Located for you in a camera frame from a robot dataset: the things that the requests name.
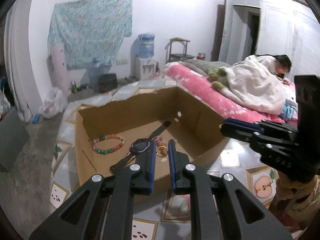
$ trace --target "white wardrobe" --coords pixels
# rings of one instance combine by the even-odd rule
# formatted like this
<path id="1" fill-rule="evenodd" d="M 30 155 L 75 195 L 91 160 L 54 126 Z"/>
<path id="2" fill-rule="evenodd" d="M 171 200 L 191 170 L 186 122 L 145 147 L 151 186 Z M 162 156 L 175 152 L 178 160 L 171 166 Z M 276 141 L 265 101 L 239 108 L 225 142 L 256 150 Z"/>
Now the white wardrobe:
<path id="1" fill-rule="evenodd" d="M 260 0 L 260 30 L 256 54 L 287 54 L 287 77 L 320 76 L 320 24 L 311 9 L 293 0 Z"/>

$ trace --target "woman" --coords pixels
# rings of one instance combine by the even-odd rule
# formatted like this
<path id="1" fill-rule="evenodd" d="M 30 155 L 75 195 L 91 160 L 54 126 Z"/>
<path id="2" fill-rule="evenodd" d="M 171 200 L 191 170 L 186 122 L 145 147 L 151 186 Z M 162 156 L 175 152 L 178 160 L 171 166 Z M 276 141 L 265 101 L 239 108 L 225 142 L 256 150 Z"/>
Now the woman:
<path id="1" fill-rule="evenodd" d="M 291 60 L 287 55 L 251 55 L 250 58 L 255 58 L 258 62 L 264 65 L 271 74 L 275 75 L 278 80 L 282 81 L 283 84 L 289 85 L 286 80 L 279 77 L 284 76 L 291 69 Z"/>

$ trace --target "person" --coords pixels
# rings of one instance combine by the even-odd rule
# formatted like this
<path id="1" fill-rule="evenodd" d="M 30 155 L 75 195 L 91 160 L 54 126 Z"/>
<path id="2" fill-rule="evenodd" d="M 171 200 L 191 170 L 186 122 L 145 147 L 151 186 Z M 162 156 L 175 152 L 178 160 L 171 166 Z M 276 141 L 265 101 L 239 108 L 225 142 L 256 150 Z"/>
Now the person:
<path id="1" fill-rule="evenodd" d="M 312 222 L 320 209 L 320 178 L 316 175 L 309 183 L 304 184 L 291 181 L 287 175 L 280 171 L 278 171 L 278 176 L 276 181 L 276 200 L 292 199 L 294 196 L 293 188 L 299 190 L 296 195 L 297 200 L 287 215 L 283 214 L 283 208 L 277 207 L 277 201 L 271 203 L 269 211 L 283 225 L 303 230 Z"/>
<path id="2" fill-rule="evenodd" d="M 283 76 L 285 73 L 288 73 L 291 69 L 291 60 L 287 55 L 251 55 L 246 59 L 249 58 L 255 58 L 264 65 L 271 74 L 275 75 L 278 80 L 282 81 L 283 84 L 289 85 L 286 80 L 279 77 L 280 75 Z"/>

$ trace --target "colorful bead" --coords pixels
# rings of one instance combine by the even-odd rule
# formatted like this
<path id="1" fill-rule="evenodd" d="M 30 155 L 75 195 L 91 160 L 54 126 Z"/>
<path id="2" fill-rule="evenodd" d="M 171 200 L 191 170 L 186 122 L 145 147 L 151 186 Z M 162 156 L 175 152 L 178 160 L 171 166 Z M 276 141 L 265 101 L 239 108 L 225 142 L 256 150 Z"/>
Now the colorful bead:
<path id="1" fill-rule="evenodd" d="M 118 145 L 116 145 L 115 147 L 113 148 L 110 148 L 110 149 L 106 149 L 106 150 L 101 150 L 101 149 L 98 149 L 96 147 L 96 143 L 100 142 L 100 141 L 104 141 L 104 140 L 107 140 L 107 139 L 119 139 L 121 140 L 121 143 L 119 143 Z M 119 134 L 109 134 L 109 135 L 102 135 L 100 136 L 99 138 L 96 138 L 92 141 L 91 143 L 91 147 L 92 147 L 92 150 L 95 151 L 96 153 L 99 153 L 99 154 L 109 154 L 109 153 L 113 153 L 119 149 L 121 149 L 125 144 L 125 139 L 122 135 L 119 135 Z"/>

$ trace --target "pink mattress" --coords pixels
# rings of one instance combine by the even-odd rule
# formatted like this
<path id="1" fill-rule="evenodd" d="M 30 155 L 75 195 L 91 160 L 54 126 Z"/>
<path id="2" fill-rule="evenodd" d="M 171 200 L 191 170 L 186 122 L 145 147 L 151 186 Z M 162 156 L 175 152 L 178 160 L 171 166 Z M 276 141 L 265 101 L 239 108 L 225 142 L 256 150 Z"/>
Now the pink mattress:
<path id="1" fill-rule="evenodd" d="M 226 118 L 235 118 L 245 122 L 261 121 L 262 119 L 284 122 L 272 114 L 260 113 L 238 105 L 211 87 L 211 83 L 189 68 L 175 64 L 165 70 L 165 74 L 179 82 L 192 95 L 208 104 L 214 111 Z"/>

